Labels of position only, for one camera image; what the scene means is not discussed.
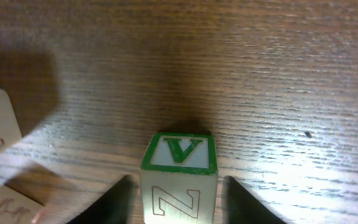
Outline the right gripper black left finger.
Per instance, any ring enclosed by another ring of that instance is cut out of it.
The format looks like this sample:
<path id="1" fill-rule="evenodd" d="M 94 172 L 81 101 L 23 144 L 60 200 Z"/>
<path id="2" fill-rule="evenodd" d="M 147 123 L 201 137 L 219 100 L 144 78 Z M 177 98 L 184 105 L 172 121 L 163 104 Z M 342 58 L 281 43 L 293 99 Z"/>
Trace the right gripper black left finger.
<path id="1" fill-rule="evenodd" d="M 126 224 L 136 197 L 137 183 L 125 175 L 67 224 Z"/>

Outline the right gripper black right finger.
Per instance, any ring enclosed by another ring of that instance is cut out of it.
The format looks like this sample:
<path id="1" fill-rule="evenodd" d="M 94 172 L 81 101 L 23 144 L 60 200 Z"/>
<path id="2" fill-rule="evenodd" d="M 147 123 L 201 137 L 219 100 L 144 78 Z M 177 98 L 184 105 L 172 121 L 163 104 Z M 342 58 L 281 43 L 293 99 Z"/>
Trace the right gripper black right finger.
<path id="1" fill-rule="evenodd" d="M 232 176 L 224 178 L 224 204 L 229 224 L 285 224 Z"/>

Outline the wooden block red animal drawing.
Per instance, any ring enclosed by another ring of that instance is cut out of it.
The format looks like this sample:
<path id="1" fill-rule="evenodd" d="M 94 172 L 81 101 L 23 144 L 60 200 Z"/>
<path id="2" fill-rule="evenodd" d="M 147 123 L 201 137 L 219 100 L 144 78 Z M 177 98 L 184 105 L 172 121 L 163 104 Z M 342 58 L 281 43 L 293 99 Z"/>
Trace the wooden block red animal drawing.
<path id="1" fill-rule="evenodd" d="M 44 206 L 19 192 L 0 187 L 0 224 L 34 224 Z"/>

